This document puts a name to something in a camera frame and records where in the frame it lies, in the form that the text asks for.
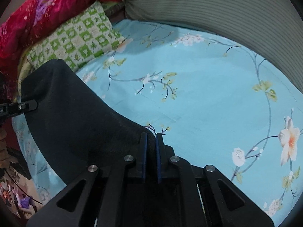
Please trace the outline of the person's left hand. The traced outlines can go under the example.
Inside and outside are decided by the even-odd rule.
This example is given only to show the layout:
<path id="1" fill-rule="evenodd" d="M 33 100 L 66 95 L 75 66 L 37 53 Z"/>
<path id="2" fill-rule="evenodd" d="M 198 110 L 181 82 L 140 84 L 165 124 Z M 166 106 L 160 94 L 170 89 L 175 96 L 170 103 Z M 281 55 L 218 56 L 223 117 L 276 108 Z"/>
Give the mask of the person's left hand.
<path id="1" fill-rule="evenodd" d="M 6 144 L 6 131 L 1 128 L 0 133 L 0 163 L 1 163 L 1 178 L 4 177 L 4 169 L 7 169 L 10 166 L 10 158 L 7 151 L 7 144 Z"/>

